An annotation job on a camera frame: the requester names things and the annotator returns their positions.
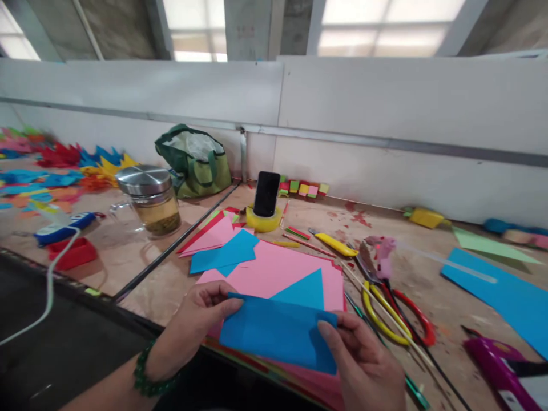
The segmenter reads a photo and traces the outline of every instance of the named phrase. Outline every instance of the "yellow utility knife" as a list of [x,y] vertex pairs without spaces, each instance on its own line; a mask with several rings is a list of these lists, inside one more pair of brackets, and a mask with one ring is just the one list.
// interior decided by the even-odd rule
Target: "yellow utility knife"
[[333,248],[335,251],[341,253],[342,255],[346,257],[356,257],[359,253],[359,251],[351,249],[350,247],[347,247],[340,241],[337,241],[334,238],[329,237],[326,233],[321,233],[311,228],[309,228],[308,231],[310,232],[310,234],[313,234],[314,237],[316,237],[318,240],[327,244],[328,246]]

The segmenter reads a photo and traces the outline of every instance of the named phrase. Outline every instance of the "window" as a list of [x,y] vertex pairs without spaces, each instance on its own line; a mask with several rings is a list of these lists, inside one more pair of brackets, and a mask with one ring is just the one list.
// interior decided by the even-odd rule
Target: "window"
[[227,61],[224,0],[164,0],[175,60]]
[[0,2],[0,46],[10,58],[40,60],[4,2]]
[[325,0],[317,55],[431,57],[464,1]]

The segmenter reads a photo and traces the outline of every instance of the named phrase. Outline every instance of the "green bag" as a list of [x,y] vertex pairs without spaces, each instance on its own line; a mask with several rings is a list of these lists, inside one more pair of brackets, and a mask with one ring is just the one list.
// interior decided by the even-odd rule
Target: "green bag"
[[212,195],[232,184],[224,147],[206,132],[178,124],[154,145],[176,174],[173,182],[178,198]]

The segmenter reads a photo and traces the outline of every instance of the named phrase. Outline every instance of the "table surface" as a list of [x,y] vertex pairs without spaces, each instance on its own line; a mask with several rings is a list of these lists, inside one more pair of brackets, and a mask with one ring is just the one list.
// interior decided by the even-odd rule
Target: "table surface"
[[[255,190],[241,185],[221,205],[242,209],[253,202]],[[279,199],[283,209],[286,199]],[[457,239],[450,228],[429,230],[410,223],[398,211],[374,206],[354,204],[344,200],[323,198],[315,203],[292,198],[289,203],[285,226],[301,231],[308,227],[319,229],[343,241],[358,244],[370,235],[392,236],[415,247],[447,257]],[[459,224],[461,228],[482,232],[471,224]],[[285,240],[277,229],[270,233],[259,233],[264,240]],[[310,242],[326,249],[326,246],[312,238]],[[520,248],[534,258],[548,263],[548,253]],[[322,256],[307,247],[299,252]],[[190,257],[179,259],[170,255],[162,265],[148,275],[122,302],[121,306],[156,323],[166,325],[177,309],[182,297],[194,285],[198,276],[189,276]],[[548,277],[543,275],[545,265],[527,264],[531,274],[490,261],[504,270],[548,290]],[[531,361],[541,358],[504,319],[491,307],[457,287],[440,275],[442,264],[425,259],[413,252],[397,249],[392,253],[394,278],[392,285],[406,293],[432,320],[436,327],[437,343],[432,354],[473,409],[499,409],[495,397],[483,379],[480,371],[464,351],[461,343],[466,339],[460,325],[474,328],[486,337],[503,341],[514,347]],[[345,289],[354,301],[362,305],[361,292],[345,276]],[[415,359],[416,354],[389,342],[391,350],[400,360],[407,373],[418,385],[424,386],[423,394],[432,409],[463,409],[449,387],[437,372],[430,373]],[[415,409],[408,396],[408,409]]]
[[[5,160],[0,163],[0,166],[3,170],[23,169],[59,172],[59,169],[56,168],[44,169],[36,166],[32,158]],[[133,226],[128,224],[124,227],[111,217],[96,221],[83,230],[82,236],[85,236],[95,246],[98,258],[88,264],[75,267],[64,274],[109,296],[113,296],[173,244],[224,194],[225,192],[221,192],[205,199],[178,200],[179,213],[182,219],[181,226],[174,233],[159,240],[150,240],[143,231],[130,231],[130,229],[136,227],[136,224]],[[101,212],[108,216],[108,210],[112,204],[126,200],[127,198],[117,188],[100,193],[84,194],[77,203],[72,205],[72,214],[90,211]],[[5,217],[0,215],[2,225],[0,246],[37,263],[49,265],[47,250],[37,247],[37,241],[32,234],[49,225],[50,222],[42,216],[19,219],[19,213],[19,209],[10,209],[7,210]],[[130,222],[130,215],[125,214],[120,217],[123,221]],[[181,264],[163,264],[162,270],[164,269],[179,272],[184,269],[184,266]]]
[[[39,169],[33,166],[30,159],[2,162],[1,165],[4,170]],[[95,223],[84,231],[84,235],[97,247],[99,259],[69,270],[65,274],[105,294],[111,296],[116,294],[216,204],[225,193],[226,191],[199,200],[180,200],[179,211],[183,224],[177,232],[161,240],[151,241],[142,233],[128,232],[110,217]],[[254,188],[242,184],[218,209],[228,206],[242,209],[253,202],[254,196]],[[73,205],[73,213],[99,211],[108,214],[111,204],[123,200],[124,196],[119,190],[85,194]],[[280,199],[279,207],[285,207],[286,201],[287,199]],[[31,260],[48,265],[46,250],[38,248],[32,236],[23,237],[21,233],[14,234],[14,232],[34,233],[47,224],[48,222],[41,216],[26,220],[13,218],[9,221],[4,218],[0,245]],[[289,225],[301,231],[306,231],[308,227],[316,228],[343,242],[349,241],[354,244],[359,244],[363,238],[370,235],[391,236],[442,257],[447,257],[451,250],[458,246],[457,239],[448,227],[429,230],[408,222],[398,211],[331,198],[319,198],[316,202],[291,198],[285,217],[285,226]],[[460,223],[456,225],[497,239],[482,232],[476,226]],[[281,234],[281,230],[277,229],[270,233],[257,234],[257,236],[264,240],[284,241],[285,238]],[[327,248],[314,238],[310,242]],[[525,247],[519,247],[519,249],[545,264],[548,263],[546,252]],[[322,256],[303,246],[296,250]],[[436,327],[437,343],[431,351],[442,369],[473,409],[499,409],[494,394],[481,372],[462,347],[461,343],[466,336],[460,325],[477,329],[486,337],[514,346],[530,361],[539,361],[541,358],[494,309],[444,279],[440,275],[442,264],[404,249],[395,250],[391,258],[394,271],[392,285],[406,293]],[[197,276],[188,274],[190,260],[190,257],[180,259],[177,254],[170,254],[127,295],[120,306],[158,324],[166,325],[184,294],[198,279]],[[523,280],[548,290],[548,276],[544,274],[546,265],[526,263],[531,273],[528,274],[491,260],[488,261]],[[362,305],[361,292],[347,277],[344,278],[346,291],[350,293],[354,301]],[[425,369],[416,360],[415,353],[391,342],[388,344],[414,382],[419,387],[424,386],[423,394],[430,402],[432,409],[463,409],[437,372]],[[415,408],[408,397],[408,409]]]

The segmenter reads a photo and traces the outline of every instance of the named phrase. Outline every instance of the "dark floor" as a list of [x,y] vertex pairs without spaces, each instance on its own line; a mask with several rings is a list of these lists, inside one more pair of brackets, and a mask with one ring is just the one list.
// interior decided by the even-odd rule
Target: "dark floor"
[[[44,277],[0,255],[0,340],[35,321],[45,302]],[[0,347],[0,409],[58,409],[137,354],[153,336],[153,329],[137,325],[123,312],[56,285],[46,320]],[[200,349],[176,388],[156,408],[274,410],[288,406],[318,409]]]

